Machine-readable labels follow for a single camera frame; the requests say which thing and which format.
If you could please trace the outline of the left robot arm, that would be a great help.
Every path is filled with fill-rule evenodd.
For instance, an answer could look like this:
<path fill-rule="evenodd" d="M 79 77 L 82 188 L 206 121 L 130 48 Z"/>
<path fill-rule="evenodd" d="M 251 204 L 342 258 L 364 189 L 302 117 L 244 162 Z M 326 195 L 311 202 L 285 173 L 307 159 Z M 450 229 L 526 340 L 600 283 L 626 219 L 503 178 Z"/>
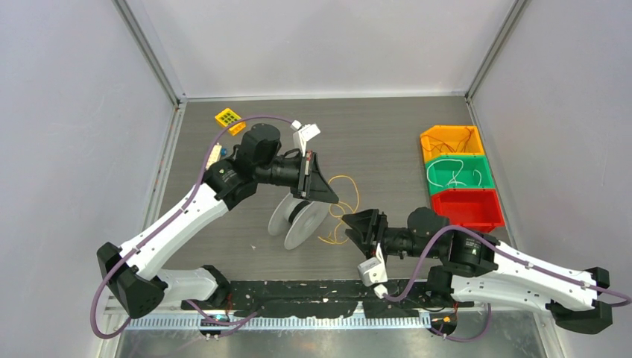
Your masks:
<path fill-rule="evenodd" d="M 196 233 L 256 193 L 261 184 L 284 186 L 289 193 L 268 223 L 291 250 L 305 242 L 327 217 L 338 196 L 323 176 L 317 154 L 307 144 L 319 134 L 315 124 L 292 123 L 294 149 L 280 153 L 280 132 L 255 124 L 230 157 L 205 165 L 192 190 L 148 229 L 122 245 L 106 243 L 97 252 L 107 288 L 131 318 L 158 306 L 185 300 L 224 306 L 228 279 L 214 266 L 168 270 L 165 263 Z"/>

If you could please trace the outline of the translucent white spool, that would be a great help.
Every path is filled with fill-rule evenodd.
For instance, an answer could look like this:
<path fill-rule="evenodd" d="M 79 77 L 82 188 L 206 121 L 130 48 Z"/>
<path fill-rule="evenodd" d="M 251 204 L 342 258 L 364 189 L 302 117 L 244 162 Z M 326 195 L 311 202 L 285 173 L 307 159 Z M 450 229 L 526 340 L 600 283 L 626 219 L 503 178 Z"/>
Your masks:
<path fill-rule="evenodd" d="M 284 248 L 294 250 L 320 227 L 328 214 L 328 203 L 299 199 L 288 193 L 273 212 L 268 233 L 284 236 Z"/>

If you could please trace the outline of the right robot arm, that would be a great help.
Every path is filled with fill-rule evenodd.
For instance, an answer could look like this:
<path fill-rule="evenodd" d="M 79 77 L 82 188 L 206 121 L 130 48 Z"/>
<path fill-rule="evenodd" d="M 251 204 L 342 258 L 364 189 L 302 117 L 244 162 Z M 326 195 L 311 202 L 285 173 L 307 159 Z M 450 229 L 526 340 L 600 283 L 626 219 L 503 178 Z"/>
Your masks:
<path fill-rule="evenodd" d="M 613 323 L 610 304 L 598 299 L 610 284 L 607 270 L 573 270 L 524 254 L 495 237 L 451 225 L 428 207 L 419 207 L 406 227 L 389 227 L 378 209 L 345 214 L 345 234 L 366 256 L 358 265 L 365 286 L 378 298 L 402 301 L 412 291 L 420 266 L 405 288 L 390 293 L 386 286 L 389 256 L 430 258 L 426 298 L 435 306 L 469 302 L 500 304 L 552 318 L 558 327 L 595 335 Z"/>

